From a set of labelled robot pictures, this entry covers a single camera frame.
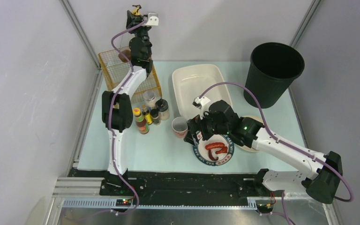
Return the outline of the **red label sauce bottle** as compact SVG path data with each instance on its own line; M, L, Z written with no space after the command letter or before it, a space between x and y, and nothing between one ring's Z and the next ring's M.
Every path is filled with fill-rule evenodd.
M138 130L141 134L147 134L149 132L149 125L144 118L140 108L133 109L133 115L135 117L135 123L138 127Z

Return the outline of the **white rectangular basin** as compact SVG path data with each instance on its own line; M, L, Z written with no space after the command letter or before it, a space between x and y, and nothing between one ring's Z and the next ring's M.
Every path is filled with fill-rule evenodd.
M210 86L224 82L220 69L213 64L198 64L176 69L172 73L172 83L179 113L191 119L200 113L192 105Z

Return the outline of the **blue rimmed plate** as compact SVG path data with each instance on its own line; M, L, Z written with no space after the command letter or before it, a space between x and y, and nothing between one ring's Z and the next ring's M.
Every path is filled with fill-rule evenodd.
M213 135L209 140L201 140L193 146L196 158L205 165L220 166L232 159L234 143L227 135Z

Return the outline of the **black trash bin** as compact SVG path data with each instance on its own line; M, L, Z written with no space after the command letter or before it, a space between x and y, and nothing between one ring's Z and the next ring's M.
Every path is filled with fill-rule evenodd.
M300 77L305 68L302 55L294 48L276 42L258 45L250 55L245 87L262 109L272 107Z

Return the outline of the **black lid spice jar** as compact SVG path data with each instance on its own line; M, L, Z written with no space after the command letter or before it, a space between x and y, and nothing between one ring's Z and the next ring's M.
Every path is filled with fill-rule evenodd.
M167 120L170 118L169 105L165 99L159 99L155 103L155 106L159 111L161 120Z

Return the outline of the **pink ceramic mug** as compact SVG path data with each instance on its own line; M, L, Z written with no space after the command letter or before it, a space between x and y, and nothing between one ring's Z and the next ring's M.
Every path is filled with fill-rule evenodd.
M176 117L172 121L172 130L177 138L184 138L188 132L188 120L184 117Z

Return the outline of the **dark red sausage piece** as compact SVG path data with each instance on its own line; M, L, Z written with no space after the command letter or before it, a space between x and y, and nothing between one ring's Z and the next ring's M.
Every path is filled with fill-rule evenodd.
M208 150L208 157L211 161L214 161L214 162L218 161L218 159L219 159L215 150Z

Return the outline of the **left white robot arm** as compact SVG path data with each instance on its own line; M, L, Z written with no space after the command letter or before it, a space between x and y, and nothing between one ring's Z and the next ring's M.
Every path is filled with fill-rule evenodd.
M133 122L131 98L140 84L153 70L152 43L149 30L159 24L157 13L142 15L140 5L135 10L127 11L126 30L115 35L112 40L129 33L134 37L129 41L130 56L115 47L119 57L130 66L123 80L111 91L102 94L102 121L108 129L110 140L110 161L107 168L106 182L109 185L123 187L127 184L123 175L127 172L126 157L122 152L122 138Z

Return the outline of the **yellow label sauce bottle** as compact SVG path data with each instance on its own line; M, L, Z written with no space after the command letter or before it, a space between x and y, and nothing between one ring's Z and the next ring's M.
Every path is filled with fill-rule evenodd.
M147 107L147 105L142 105L142 114L144 116L144 118L147 121L148 125L151 125L153 123L153 119L152 116L150 114L149 108Z

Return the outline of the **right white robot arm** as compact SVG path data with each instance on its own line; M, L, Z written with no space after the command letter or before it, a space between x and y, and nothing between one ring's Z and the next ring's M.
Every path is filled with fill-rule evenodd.
M341 156L333 151L327 154L301 147L271 131L266 124L250 117L240 117L223 100L211 103L206 97L196 97L193 106L200 113L187 121L188 131L184 141L198 146L202 141L223 135L240 147L268 153L298 170L290 181L289 173L275 175L274 171L261 169L257 184L267 190L304 189L314 200L331 204L337 197L343 178Z

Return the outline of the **aluminium frame post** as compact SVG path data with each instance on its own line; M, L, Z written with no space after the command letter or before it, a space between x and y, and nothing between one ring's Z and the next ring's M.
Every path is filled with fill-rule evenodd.
M313 18L315 12L317 11L317 9L319 8L320 4L321 4L322 0L313 0L307 10L307 12L305 13L296 33L294 34L291 42L290 42L290 46L292 48L296 48L297 45L299 44L303 34L305 33L307 26L309 25L311 19Z
M85 47L88 55L90 56L90 58L92 59L94 65L96 66L97 69L101 68L100 62L98 60L97 54L89 40L89 38L87 37L87 34L85 32L85 30L82 27L82 24L78 18L78 16L76 15L76 12L73 8L73 6L71 5L69 0L59 0L59 2L61 3L66 15L68 16L71 24L73 25L75 32L77 33L80 41L82 42L83 46Z

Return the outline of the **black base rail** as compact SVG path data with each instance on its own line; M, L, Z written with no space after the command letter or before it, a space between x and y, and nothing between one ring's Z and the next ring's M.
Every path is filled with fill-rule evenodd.
M247 206L249 197L281 196L250 173L125 172L123 178L106 173L101 196L130 196L150 206Z

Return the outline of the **aluminium frame post left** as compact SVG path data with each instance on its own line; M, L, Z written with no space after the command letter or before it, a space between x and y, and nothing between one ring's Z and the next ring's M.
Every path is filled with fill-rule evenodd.
M100 62L98 60L97 54L89 40L89 38L87 37L87 34L85 32L85 30L82 27L82 24L78 18L78 16L76 15L76 12L73 8L73 6L71 5L69 0L59 0L59 2L61 3L66 15L68 16L71 24L73 25L75 32L77 33L80 41L82 42L83 46L85 47L88 55L90 56L90 58L92 59L94 65L96 66L97 69L101 68Z

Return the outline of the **aluminium frame post right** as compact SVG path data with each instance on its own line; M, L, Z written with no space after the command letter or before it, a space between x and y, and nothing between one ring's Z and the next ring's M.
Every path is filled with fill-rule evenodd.
M303 34L305 33L307 26L309 25L311 19L313 18L315 12L317 11L317 9L319 8L320 4L321 4L322 0L313 0L307 10L307 12L305 13L296 33L294 34L291 42L290 42L290 46L292 48L296 48L297 45L299 44Z

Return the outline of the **small black cap jar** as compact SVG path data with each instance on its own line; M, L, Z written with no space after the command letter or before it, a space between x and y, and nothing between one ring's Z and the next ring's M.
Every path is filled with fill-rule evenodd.
M161 119L160 119L160 114L159 114L159 110L158 109L152 109L150 111L152 120L153 120L153 124L154 125L159 125L161 123Z

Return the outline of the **dark sauce glass bottle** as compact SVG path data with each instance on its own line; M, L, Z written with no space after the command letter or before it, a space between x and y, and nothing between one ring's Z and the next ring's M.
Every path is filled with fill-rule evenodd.
M134 9L130 10L134 15L141 15L139 12L142 6L140 4L133 5ZM134 37L133 34L128 32L124 33L120 37L120 53L118 53L118 57L121 62L127 63L127 59L131 60L131 50L129 47L129 41Z

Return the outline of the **white lid spice jar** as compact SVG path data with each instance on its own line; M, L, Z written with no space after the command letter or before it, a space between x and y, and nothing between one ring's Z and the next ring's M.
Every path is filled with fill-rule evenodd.
M154 91L147 90L142 94L142 97L150 109L156 108L157 96Z

